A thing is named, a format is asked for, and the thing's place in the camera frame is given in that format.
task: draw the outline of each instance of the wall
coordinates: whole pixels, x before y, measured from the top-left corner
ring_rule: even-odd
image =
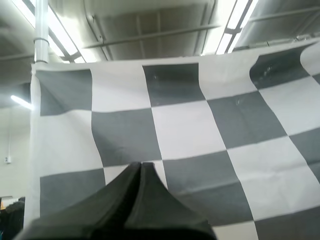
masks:
[[[9,154],[12,163],[5,164]],[[22,106],[0,109],[0,197],[19,198],[27,193],[30,110]]]

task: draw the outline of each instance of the checkered flag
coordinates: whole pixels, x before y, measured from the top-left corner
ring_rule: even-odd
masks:
[[[320,44],[33,67],[26,218],[132,162],[219,240],[320,239]]]

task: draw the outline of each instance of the electrical outlet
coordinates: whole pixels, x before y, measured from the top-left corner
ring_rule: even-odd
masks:
[[[10,164],[10,163],[11,163],[11,157],[10,157],[10,156],[5,157],[5,158],[4,158],[4,163],[5,163],[5,164]]]

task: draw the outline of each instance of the white pole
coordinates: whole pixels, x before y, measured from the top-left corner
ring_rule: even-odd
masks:
[[[34,61],[36,63],[48,63],[48,0],[36,0],[35,2],[35,38]]]

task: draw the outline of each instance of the gray square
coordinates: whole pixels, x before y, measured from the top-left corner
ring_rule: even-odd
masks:
[[[320,73],[317,75],[313,75],[312,77],[317,81],[318,84],[320,84]]]
[[[260,90],[308,77],[309,73],[303,68],[300,57],[309,46],[260,55],[250,69],[252,83]]]
[[[103,168],[43,176],[40,178],[40,216],[68,208],[105,185]]]
[[[199,64],[143,66],[151,106],[205,100],[199,85]]]
[[[255,222],[259,240],[319,240],[320,207]]]
[[[39,79],[41,88],[41,116],[92,109],[90,69],[36,71],[36,77]]]
[[[320,183],[320,128],[290,136]]]
[[[226,151],[163,161],[168,190],[212,226],[253,220]]]
[[[208,103],[227,149],[287,135],[258,91]]]
[[[91,125],[104,167],[161,160],[151,108],[92,112]]]

